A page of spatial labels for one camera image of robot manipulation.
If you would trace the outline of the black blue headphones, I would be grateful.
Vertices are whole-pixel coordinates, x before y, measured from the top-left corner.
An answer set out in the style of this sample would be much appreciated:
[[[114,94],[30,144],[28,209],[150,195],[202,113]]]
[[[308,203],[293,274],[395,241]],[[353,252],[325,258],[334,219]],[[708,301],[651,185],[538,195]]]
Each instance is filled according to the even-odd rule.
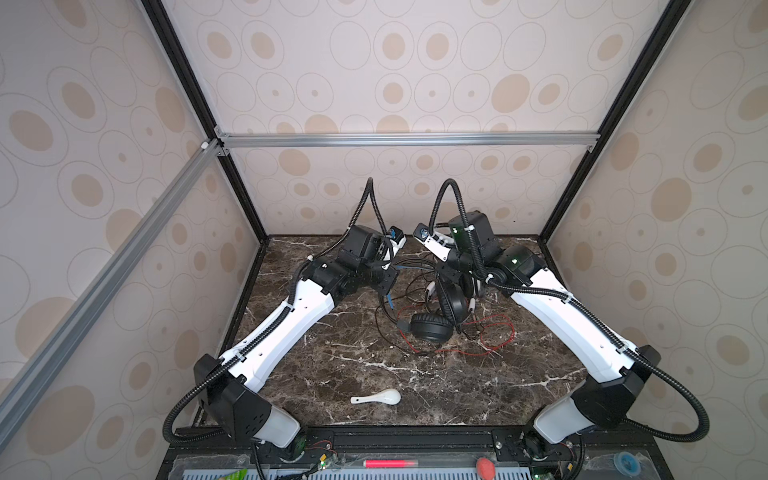
[[[436,298],[437,309],[415,313],[409,319],[399,319],[397,328],[402,334],[438,345],[449,341],[454,333],[461,332],[474,313],[479,287],[469,273],[443,262],[436,263],[434,273],[435,278],[427,287],[425,302]]]

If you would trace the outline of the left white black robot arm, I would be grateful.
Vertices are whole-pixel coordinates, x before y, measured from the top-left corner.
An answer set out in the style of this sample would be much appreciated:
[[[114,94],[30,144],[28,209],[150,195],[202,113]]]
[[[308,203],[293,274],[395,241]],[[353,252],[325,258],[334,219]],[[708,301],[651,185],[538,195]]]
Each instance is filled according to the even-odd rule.
[[[226,435],[238,443],[263,441],[291,448],[301,432],[298,420],[261,397],[267,379],[304,334],[345,298],[362,288],[387,296],[398,273],[393,265],[404,246],[403,232],[372,230],[357,221],[366,205],[378,205],[374,182],[366,181],[344,234],[294,271],[287,297],[242,341],[218,357],[202,356],[194,367],[195,385],[167,414],[162,435],[170,444],[196,443]],[[200,400],[217,422],[202,434],[181,434],[174,423],[188,404]]]

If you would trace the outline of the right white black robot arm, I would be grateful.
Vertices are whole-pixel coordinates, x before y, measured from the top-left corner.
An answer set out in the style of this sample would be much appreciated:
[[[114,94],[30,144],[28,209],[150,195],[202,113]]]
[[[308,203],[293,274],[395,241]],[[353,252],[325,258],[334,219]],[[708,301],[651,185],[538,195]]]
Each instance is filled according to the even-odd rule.
[[[585,367],[583,382],[529,421],[524,436],[528,442],[554,445],[592,427],[621,425],[676,443],[693,443],[707,436],[710,419],[704,405],[659,368],[659,353],[649,345],[635,345],[607,326],[530,250],[502,250],[487,217],[466,210],[454,179],[440,186],[429,222],[418,228],[416,235],[449,269],[504,293],[532,313]],[[693,431],[667,432],[628,418],[628,411],[652,376],[692,407],[697,418]]]

